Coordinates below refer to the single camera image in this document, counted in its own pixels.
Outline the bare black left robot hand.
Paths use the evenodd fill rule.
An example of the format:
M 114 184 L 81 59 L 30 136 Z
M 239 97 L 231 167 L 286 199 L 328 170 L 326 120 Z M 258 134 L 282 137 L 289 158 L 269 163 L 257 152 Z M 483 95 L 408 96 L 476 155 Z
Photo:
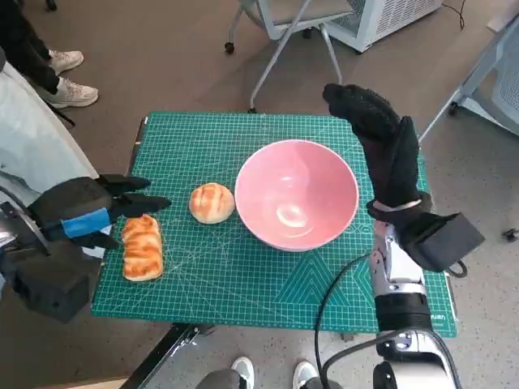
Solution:
M 118 243 L 102 229 L 121 216 L 139 218 L 171 205 L 167 198 L 140 192 L 150 185 L 146 178 L 121 174 L 76 177 L 45 191 L 28 212 L 50 242 L 68 239 L 77 246 L 111 250 Z

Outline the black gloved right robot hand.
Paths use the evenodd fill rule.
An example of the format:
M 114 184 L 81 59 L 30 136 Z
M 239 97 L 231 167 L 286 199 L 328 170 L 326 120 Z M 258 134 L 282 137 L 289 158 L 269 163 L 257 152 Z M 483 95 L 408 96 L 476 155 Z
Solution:
M 345 119 L 362 145 L 375 201 L 398 208 L 418 203 L 418 138 L 409 116 L 355 84 L 329 83 L 323 98 L 330 114 Z

